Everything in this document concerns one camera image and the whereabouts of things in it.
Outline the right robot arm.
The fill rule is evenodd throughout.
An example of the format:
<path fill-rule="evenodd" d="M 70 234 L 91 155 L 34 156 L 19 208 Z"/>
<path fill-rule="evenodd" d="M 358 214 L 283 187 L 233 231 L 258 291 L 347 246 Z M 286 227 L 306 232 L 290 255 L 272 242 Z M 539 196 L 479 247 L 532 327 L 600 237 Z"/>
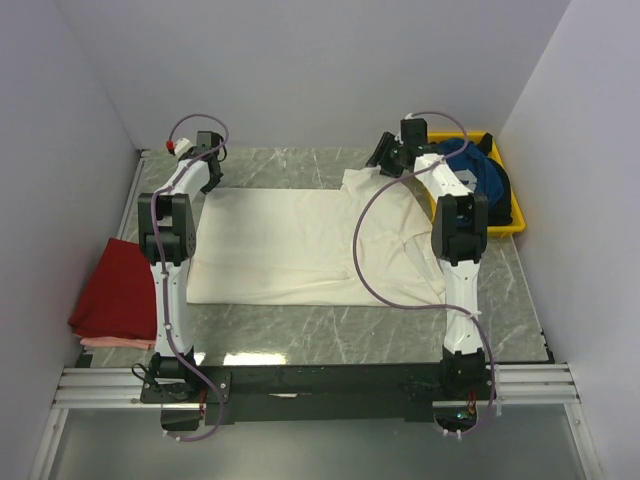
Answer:
<path fill-rule="evenodd" d="M 386 132 L 368 161 L 393 178 L 366 204 L 406 178 L 418 180 L 436 201 L 431 249 L 445 281 L 447 325 L 440 362 L 439 387 L 444 395 L 460 399 L 486 384 L 490 347 L 479 326 L 478 275 L 488 242 L 488 202 L 472 192 L 451 170 L 447 157 L 428 143 L 424 112 L 408 114 L 397 135 Z"/>

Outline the white t-shirt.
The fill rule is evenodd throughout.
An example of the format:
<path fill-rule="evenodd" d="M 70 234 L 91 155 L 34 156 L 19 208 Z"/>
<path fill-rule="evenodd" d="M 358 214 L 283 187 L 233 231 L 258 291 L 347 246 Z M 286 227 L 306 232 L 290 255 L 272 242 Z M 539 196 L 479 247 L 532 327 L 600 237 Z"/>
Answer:
<path fill-rule="evenodd" d="M 376 306 L 436 304 L 445 282 L 431 222 L 404 184 L 347 169 L 337 190 L 224 188 L 197 228 L 191 304 Z"/>

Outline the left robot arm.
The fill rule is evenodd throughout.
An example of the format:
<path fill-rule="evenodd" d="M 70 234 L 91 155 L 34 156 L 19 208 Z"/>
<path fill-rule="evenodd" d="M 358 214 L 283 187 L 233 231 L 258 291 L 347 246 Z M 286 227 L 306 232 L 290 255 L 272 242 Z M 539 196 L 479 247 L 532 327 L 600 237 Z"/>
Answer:
<path fill-rule="evenodd" d="M 167 148 L 177 158 L 175 172 L 161 187 L 140 194 L 137 200 L 139 248 L 150 265 L 157 323 L 145 383 L 155 392 L 186 402 L 203 386 L 186 327 L 187 280 L 196 251 L 192 202 L 197 194 L 219 184 L 219 157 L 226 154 L 226 147 L 222 135 L 199 131 L 193 142 L 170 140 Z"/>

